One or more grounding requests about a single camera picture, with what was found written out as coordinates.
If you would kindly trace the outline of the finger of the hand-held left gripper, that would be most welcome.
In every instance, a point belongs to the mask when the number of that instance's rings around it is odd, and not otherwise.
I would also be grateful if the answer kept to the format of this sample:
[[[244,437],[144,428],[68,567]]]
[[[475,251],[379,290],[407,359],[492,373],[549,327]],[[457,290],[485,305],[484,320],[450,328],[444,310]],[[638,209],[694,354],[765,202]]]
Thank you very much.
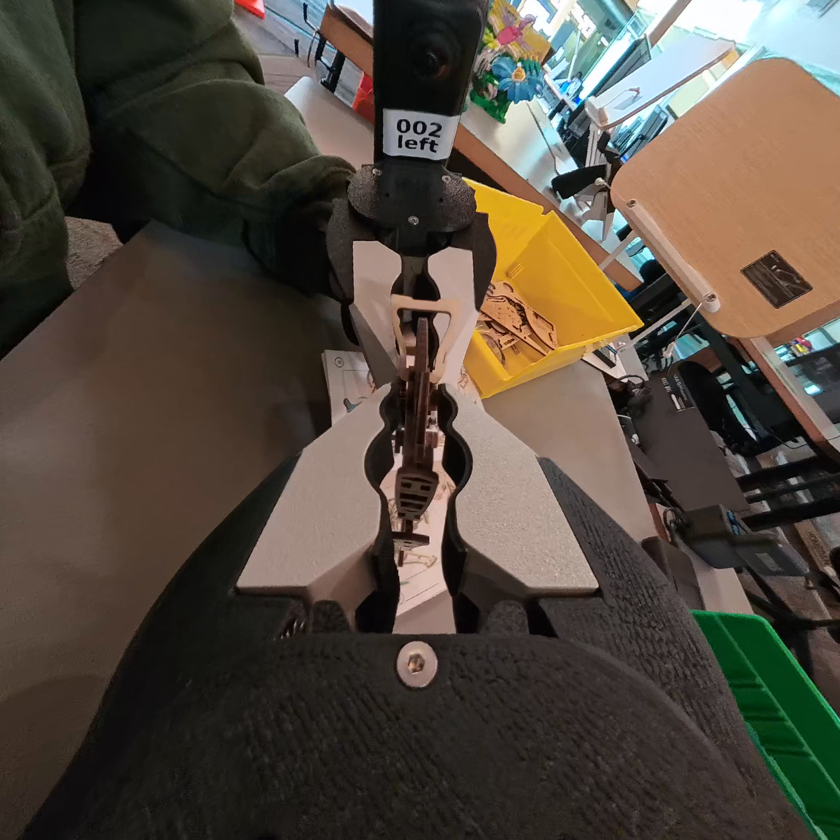
[[[377,240],[352,244],[353,301],[350,324],[367,362],[376,390],[400,378],[404,350],[403,315],[394,315],[394,287],[403,279],[403,259]]]
[[[430,314],[437,350],[431,382],[458,382],[478,317],[471,250],[449,247],[427,261],[440,304]]]

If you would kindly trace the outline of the toy brick flower bouquet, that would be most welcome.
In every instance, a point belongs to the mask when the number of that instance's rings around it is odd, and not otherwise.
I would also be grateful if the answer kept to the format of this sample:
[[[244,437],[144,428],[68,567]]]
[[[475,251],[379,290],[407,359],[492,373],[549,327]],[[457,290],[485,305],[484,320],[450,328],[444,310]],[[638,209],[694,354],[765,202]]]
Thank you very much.
[[[510,105],[532,101],[543,89],[543,64],[550,42],[507,1],[493,1],[474,63],[469,102],[499,123]]]

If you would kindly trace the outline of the wooden back chair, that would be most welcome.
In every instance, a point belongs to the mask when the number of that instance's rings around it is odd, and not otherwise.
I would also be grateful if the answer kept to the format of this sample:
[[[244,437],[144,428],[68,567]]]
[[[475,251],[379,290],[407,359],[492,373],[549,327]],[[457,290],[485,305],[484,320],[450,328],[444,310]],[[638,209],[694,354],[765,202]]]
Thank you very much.
[[[838,318],[839,98],[793,61],[722,82],[611,193],[714,330],[780,344]]]

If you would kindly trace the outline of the person's left forearm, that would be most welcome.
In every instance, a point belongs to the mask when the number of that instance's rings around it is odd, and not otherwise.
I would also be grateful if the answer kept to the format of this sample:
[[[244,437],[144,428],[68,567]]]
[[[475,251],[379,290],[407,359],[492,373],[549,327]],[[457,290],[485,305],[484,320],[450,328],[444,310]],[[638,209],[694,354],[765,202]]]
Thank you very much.
[[[337,298],[326,233],[350,163],[270,90],[232,2],[74,2],[91,153],[69,215],[243,246],[283,284]]]

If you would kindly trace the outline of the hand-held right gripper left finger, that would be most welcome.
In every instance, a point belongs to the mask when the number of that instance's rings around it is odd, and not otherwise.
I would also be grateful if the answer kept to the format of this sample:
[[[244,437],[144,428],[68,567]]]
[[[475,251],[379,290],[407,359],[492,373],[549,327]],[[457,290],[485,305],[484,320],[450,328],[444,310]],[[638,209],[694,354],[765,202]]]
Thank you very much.
[[[389,502],[399,387],[384,385],[305,447],[237,580],[302,601],[398,597]]]

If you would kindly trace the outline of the black equipment box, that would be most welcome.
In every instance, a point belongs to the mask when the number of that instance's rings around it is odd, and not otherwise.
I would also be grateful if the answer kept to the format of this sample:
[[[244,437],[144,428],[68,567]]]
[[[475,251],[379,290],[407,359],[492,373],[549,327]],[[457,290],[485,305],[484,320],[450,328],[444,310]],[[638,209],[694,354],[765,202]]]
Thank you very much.
[[[640,447],[685,509],[749,510],[729,464],[677,373],[653,373],[651,396],[636,422]]]

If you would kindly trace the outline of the grey desk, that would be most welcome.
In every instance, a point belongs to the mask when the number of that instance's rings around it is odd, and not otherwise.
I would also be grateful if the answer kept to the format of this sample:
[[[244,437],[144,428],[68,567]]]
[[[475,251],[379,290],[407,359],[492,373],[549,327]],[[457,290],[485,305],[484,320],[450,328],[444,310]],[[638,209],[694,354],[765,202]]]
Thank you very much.
[[[2,359],[2,838],[797,838],[696,620],[548,455],[595,573],[462,634],[237,579],[332,426],[339,307],[147,227]]]

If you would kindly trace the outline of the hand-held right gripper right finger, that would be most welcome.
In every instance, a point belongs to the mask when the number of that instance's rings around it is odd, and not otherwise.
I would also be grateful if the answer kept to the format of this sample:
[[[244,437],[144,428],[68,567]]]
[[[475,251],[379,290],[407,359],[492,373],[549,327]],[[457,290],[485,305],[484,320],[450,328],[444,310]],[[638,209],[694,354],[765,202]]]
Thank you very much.
[[[539,457],[451,386],[444,387],[445,459],[464,471],[447,510],[444,573],[467,599],[587,597],[595,573]]]

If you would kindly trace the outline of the wooden cabin piece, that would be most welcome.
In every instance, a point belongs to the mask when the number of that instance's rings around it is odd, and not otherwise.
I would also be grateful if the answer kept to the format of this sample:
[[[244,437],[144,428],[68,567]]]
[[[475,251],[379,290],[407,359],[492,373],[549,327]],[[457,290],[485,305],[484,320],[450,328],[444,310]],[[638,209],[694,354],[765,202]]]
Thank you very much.
[[[401,466],[395,473],[394,506],[397,524],[392,529],[395,560],[402,568],[406,556],[429,545],[429,536],[416,532],[438,489],[438,475],[428,467]]]

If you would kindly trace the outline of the yellow plastic bin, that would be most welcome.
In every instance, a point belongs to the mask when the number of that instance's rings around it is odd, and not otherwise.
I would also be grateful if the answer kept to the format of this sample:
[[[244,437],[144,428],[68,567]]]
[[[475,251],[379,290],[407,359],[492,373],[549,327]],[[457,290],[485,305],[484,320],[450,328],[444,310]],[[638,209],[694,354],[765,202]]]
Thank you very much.
[[[503,366],[476,329],[465,368],[482,398],[580,361],[642,326],[641,318],[554,213],[471,180],[497,247],[491,282],[510,283],[556,328],[559,348],[546,357],[521,347]]]

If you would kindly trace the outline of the pile of wooden puzzle sheets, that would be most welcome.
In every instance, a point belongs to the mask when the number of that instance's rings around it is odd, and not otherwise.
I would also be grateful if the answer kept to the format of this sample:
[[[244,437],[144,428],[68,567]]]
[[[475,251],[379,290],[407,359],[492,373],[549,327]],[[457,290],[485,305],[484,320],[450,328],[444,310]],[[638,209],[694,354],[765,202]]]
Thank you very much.
[[[489,284],[476,331],[503,366],[508,356],[520,354],[522,347],[540,358],[559,348],[554,324],[529,306],[508,282]]]

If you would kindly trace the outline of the green plastic bin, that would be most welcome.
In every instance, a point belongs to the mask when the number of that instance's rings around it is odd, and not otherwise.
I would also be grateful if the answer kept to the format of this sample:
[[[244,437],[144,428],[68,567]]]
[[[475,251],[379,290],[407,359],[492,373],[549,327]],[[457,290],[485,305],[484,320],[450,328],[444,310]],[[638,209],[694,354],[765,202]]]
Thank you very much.
[[[815,837],[839,838],[838,716],[771,624],[692,612],[773,777]]]

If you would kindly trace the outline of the puzzle instruction booklet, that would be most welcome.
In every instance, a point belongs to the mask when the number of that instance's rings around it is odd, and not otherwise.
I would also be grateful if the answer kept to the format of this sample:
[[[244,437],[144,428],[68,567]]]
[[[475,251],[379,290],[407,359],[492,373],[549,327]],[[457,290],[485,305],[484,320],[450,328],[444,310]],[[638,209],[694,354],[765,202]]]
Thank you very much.
[[[332,424],[336,424],[375,392],[375,384],[363,354],[358,351],[326,350],[322,366],[327,382]],[[394,632],[397,634],[451,634],[455,631],[452,602],[443,573],[442,539],[448,500],[455,483],[443,468],[445,436],[436,425],[434,471],[437,491],[428,509],[413,526],[415,534],[429,538],[397,554],[400,600]]]

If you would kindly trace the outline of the wooden wheel assembly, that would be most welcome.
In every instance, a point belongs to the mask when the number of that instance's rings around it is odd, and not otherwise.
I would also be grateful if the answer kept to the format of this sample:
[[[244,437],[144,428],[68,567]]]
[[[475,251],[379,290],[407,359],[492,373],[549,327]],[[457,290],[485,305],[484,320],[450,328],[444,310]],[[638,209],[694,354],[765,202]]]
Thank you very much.
[[[392,327],[405,384],[402,468],[411,475],[433,470],[433,445],[428,441],[433,389],[443,380],[459,334],[461,303],[391,296]]]

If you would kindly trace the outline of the person's green jacket torso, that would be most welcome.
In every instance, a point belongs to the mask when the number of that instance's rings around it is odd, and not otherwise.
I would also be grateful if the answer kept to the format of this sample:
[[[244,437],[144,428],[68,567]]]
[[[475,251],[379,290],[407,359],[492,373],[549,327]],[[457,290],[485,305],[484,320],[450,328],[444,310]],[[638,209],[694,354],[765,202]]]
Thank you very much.
[[[1,354],[71,294],[66,206],[90,134],[73,2],[1,2]]]

